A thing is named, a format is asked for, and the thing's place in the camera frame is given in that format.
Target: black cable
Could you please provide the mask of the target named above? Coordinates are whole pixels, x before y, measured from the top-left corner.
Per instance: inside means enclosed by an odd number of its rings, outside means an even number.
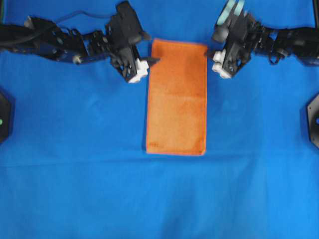
[[[319,0],[313,0],[316,28],[319,28]]]
[[[39,37],[40,35],[44,34],[46,31],[48,31],[48,30],[50,30],[52,28],[55,28],[57,23],[65,21],[65,20],[68,20],[68,19],[70,19],[72,17],[75,17],[77,15],[80,15],[80,14],[86,15],[88,17],[93,17],[93,18],[110,18],[111,17],[109,15],[97,15],[97,14],[91,14],[91,13],[88,13],[88,12],[85,12],[85,11],[75,11],[73,13],[70,13],[68,15],[65,15],[65,16],[57,19],[57,21],[55,21],[55,23],[45,27],[42,30],[36,31],[35,33],[33,33],[33,34],[29,35],[29,36],[25,36],[25,37],[22,37],[20,39],[13,40],[13,41],[0,42],[0,46],[12,46],[12,45],[15,45],[15,44],[22,44],[22,43],[31,41],[31,40]]]

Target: white plastic part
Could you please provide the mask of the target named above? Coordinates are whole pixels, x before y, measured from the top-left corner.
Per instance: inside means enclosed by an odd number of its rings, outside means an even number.
[[[129,83],[137,83],[141,81],[142,77],[145,77],[149,74],[148,73],[149,64],[147,61],[140,61],[139,59],[136,59],[135,66],[136,66],[137,74],[136,76],[130,79]]]
[[[215,55],[213,56],[213,60],[215,64],[213,65],[212,70],[214,72],[219,73],[221,78],[230,79],[231,75],[223,69],[225,56],[226,56],[226,50],[215,52]]]

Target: black mount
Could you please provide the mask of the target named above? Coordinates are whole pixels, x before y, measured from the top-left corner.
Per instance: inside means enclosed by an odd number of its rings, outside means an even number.
[[[4,142],[10,134],[11,129],[11,103],[8,98],[0,92],[0,144]]]
[[[319,148],[319,95],[307,105],[310,141]]]
[[[136,44],[151,37],[143,31],[129,2],[118,4],[116,10],[105,26],[106,34],[101,30],[84,35],[76,29],[65,32],[53,21],[38,17],[28,17],[24,26],[0,24],[0,49],[75,64],[110,57],[112,66],[127,82],[132,82],[139,77],[140,61],[151,66],[157,59],[140,58]]]
[[[318,0],[313,2],[318,26]],[[207,55],[214,60],[213,70],[221,77],[235,76],[250,61],[252,52],[268,56],[273,65],[292,54],[305,65],[319,65],[319,29],[265,27],[251,14],[245,13],[243,6],[243,0],[229,0],[215,25],[212,39],[225,43],[224,49]]]

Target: blue tablecloth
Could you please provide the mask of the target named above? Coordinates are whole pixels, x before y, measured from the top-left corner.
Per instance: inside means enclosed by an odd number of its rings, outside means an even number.
[[[4,20],[108,14],[116,3],[9,0]],[[212,47],[225,0],[131,4],[153,37]],[[245,8],[269,26],[314,26],[310,0],[247,0]],[[63,25],[85,33],[105,23],[78,16]],[[139,45],[143,56],[150,49]],[[15,97],[15,118],[0,146],[0,238],[319,238],[319,150],[305,110],[319,68],[253,56],[224,80],[208,67],[207,154],[151,156],[147,79],[127,85],[108,61],[75,66],[2,52],[0,86]]]

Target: orange towel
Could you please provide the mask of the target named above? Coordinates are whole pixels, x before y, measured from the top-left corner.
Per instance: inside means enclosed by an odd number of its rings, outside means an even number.
[[[206,152],[207,46],[155,39],[149,83],[147,153]]]

